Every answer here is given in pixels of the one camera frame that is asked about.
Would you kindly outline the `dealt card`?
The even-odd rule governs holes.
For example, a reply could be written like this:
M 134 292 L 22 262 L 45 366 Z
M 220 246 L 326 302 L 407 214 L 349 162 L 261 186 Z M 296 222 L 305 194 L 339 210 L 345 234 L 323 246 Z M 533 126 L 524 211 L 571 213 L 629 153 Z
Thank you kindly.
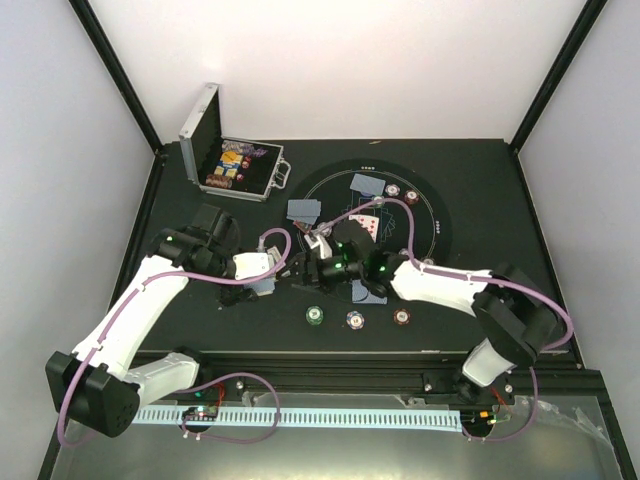
M 356 173 L 351 181 L 350 189 L 368 196 L 381 196 L 385 191 L 383 179 Z
M 309 216 L 308 202 L 304 199 L 292 199 L 287 203 L 286 217 L 296 219 Z
M 373 295 L 368 289 L 352 289 L 352 302 L 354 304 L 374 304 L 386 305 L 388 299 L 386 297 L 378 297 Z

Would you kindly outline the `blue backed card deck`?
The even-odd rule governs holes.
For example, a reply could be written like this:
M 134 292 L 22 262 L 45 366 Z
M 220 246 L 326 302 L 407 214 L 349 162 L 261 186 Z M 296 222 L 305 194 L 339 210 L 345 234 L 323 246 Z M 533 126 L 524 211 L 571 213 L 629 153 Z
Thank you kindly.
M 276 288 L 276 282 L 273 279 L 263 279 L 251 286 L 251 289 L 258 296 L 266 296 L 274 293 Z

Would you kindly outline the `brown poker chip stack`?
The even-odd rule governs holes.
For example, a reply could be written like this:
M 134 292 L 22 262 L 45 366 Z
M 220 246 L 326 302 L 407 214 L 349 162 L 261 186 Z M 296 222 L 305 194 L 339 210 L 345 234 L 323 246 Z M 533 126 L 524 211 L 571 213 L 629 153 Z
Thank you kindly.
M 410 322 L 410 312 L 406 309 L 398 309 L 394 311 L 393 321 L 397 325 L 407 325 Z

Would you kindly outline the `blue white chip stack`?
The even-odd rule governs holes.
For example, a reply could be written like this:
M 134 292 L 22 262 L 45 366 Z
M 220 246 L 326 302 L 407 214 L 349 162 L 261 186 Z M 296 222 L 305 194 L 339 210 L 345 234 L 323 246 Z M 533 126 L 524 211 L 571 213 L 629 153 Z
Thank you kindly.
M 364 327 L 365 319 L 358 311 L 351 311 L 346 315 L 346 324 L 352 330 L 359 330 Z

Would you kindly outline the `green poker chip stack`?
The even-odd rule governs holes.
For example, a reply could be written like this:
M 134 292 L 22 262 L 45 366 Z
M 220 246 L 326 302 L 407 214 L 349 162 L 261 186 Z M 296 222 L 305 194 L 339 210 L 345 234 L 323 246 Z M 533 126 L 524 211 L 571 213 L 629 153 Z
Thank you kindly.
M 310 325 L 318 326 L 324 320 L 324 312 L 321 307 L 313 305 L 307 308 L 305 318 Z

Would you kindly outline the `blue white chip top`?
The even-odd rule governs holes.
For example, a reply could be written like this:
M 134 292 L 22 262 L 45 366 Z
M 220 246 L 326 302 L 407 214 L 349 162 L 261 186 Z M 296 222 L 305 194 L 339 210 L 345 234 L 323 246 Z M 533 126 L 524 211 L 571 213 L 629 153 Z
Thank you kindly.
M 400 192 L 401 192 L 401 189 L 396 184 L 388 184 L 385 187 L 385 193 L 389 197 L 397 197 L 400 194 Z

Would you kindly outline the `red triangular all-in marker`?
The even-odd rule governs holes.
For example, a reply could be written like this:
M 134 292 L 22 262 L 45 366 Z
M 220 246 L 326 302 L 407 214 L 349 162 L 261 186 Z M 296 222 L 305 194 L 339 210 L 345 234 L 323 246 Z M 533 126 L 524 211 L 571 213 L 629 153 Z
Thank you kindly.
M 304 222 L 295 221 L 294 226 L 303 233 L 307 233 L 309 231 L 309 225 Z

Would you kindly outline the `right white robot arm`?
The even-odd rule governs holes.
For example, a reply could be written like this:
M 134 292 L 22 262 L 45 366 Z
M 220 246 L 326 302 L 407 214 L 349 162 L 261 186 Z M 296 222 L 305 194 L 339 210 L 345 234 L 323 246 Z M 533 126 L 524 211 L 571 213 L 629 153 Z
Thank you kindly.
M 465 273 L 412 261 L 408 254 L 376 251 L 366 259 L 322 259 L 303 252 L 280 274 L 309 288 L 330 291 L 360 281 L 374 296 L 427 302 L 475 318 L 484 339 L 467 355 L 454 379 L 457 396 L 476 403 L 514 367 L 531 367 L 546 348 L 559 315 L 528 285 L 511 282 L 509 268 Z

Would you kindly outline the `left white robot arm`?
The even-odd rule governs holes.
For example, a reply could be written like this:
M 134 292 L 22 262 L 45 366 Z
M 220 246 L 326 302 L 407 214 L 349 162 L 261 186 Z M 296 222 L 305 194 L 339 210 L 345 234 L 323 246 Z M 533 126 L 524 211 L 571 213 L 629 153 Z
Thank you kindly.
M 165 229 L 154 239 L 133 280 L 99 325 L 69 354 L 55 352 L 45 372 L 58 411 L 59 443 L 71 446 L 66 426 L 74 420 L 108 437 L 123 433 L 139 409 L 173 393 L 207 397 L 215 379 L 189 350 L 134 368 L 131 363 L 163 311 L 192 280 L 243 288 L 274 276 L 285 260 L 271 261 L 265 249 L 274 229 L 263 233 L 254 252 L 226 245 L 233 220 Z

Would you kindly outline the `round black poker mat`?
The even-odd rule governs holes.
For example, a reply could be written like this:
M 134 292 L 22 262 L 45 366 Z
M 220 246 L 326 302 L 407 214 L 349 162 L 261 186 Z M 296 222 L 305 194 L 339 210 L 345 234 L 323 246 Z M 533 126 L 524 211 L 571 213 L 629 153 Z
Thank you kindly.
M 444 200 L 417 173 L 382 160 L 320 168 L 286 208 L 297 253 L 285 277 L 329 293 L 342 284 L 355 303 L 384 303 L 396 268 L 414 255 L 439 265 L 452 243 Z

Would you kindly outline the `orange black chip roll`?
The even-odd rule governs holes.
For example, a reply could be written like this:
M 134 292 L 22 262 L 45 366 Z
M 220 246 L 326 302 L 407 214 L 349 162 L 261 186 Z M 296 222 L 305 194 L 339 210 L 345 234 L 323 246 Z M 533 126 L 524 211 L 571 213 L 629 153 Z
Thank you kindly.
M 222 176 L 222 177 L 214 176 L 207 179 L 207 185 L 212 188 L 230 189 L 233 185 L 233 179 L 226 176 Z

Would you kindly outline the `open aluminium poker case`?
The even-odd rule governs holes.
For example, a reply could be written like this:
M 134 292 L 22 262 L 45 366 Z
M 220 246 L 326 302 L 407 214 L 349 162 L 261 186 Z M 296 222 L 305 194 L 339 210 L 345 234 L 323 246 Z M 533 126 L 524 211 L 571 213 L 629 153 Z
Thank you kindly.
M 266 201 L 287 186 L 291 164 L 284 147 L 231 138 L 222 132 L 220 86 L 207 83 L 179 132 L 188 179 L 210 195 Z

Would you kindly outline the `yellow big blind button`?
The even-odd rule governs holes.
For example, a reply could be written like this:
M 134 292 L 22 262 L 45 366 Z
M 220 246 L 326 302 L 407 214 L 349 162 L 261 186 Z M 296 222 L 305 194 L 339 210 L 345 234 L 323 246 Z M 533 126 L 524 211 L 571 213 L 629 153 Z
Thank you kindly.
M 221 162 L 224 164 L 240 163 L 242 156 L 233 151 L 224 152 L 221 156 Z

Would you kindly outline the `purple chip roll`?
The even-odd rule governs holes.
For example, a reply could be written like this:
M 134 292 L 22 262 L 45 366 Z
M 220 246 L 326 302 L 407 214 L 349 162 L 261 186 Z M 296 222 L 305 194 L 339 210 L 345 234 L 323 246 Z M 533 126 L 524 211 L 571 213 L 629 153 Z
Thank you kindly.
M 254 152 L 254 145 L 247 142 L 224 140 L 222 143 L 224 152 L 232 151 L 240 155 L 251 155 Z

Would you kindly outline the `black aluminium rail base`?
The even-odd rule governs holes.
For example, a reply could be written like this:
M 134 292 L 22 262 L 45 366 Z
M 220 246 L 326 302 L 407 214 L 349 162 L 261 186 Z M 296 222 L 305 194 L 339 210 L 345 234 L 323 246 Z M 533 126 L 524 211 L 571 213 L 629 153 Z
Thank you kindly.
M 474 386 L 461 372 L 459 355 L 432 354 L 297 354 L 207 352 L 200 357 L 200 371 L 193 383 L 199 387 L 225 374 L 226 397 L 266 388 L 250 374 L 260 375 L 279 393 L 399 394 L 416 396 L 428 404 L 480 408 L 499 401 L 512 404 L 517 396 L 586 396 L 607 402 L 602 374 L 568 362 L 564 355 L 545 355 L 532 378 L 525 367 L 501 374 L 488 387 Z

